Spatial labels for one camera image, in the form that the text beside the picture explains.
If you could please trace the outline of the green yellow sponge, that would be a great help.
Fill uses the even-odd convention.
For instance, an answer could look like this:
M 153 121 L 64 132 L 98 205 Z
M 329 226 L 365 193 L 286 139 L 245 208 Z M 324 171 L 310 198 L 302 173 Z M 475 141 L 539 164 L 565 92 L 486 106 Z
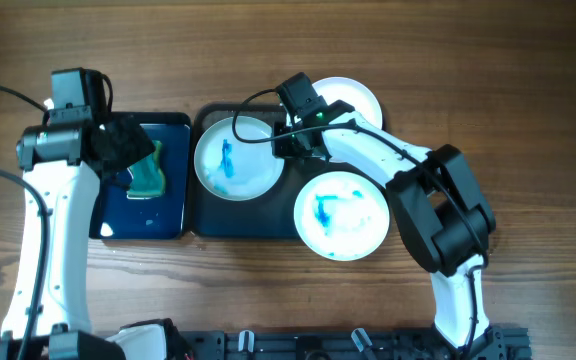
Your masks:
M 166 191 L 166 177 L 160 167 L 160 155 L 163 144 L 154 140 L 155 150 L 140 161 L 131 165 L 128 172 L 131 183 L 126 191 L 128 199 L 145 200 L 164 195 Z

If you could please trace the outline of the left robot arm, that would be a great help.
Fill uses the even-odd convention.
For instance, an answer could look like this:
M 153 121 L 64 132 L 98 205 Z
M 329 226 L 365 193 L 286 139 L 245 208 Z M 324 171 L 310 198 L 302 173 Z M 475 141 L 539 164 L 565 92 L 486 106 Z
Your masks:
M 0 170 L 25 194 L 14 295 L 0 330 L 0 359 L 38 359 L 58 337 L 96 343 L 86 297 L 91 218 L 100 184 L 155 150 L 138 122 L 112 113 L 109 77 L 52 73 L 53 108 L 16 145 L 21 175 Z

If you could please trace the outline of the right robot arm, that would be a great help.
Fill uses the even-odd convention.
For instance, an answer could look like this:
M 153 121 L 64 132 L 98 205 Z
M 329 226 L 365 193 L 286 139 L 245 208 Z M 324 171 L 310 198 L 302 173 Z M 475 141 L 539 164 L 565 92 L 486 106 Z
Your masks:
M 352 105 L 327 102 L 303 72 L 273 91 L 291 119 L 272 130 L 274 155 L 337 158 L 384 188 L 405 248 L 431 275 L 435 329 L 462 356 L 472 354 L 489 326 L 481 277 L 496 220 L 464 155 L 390 135 Z

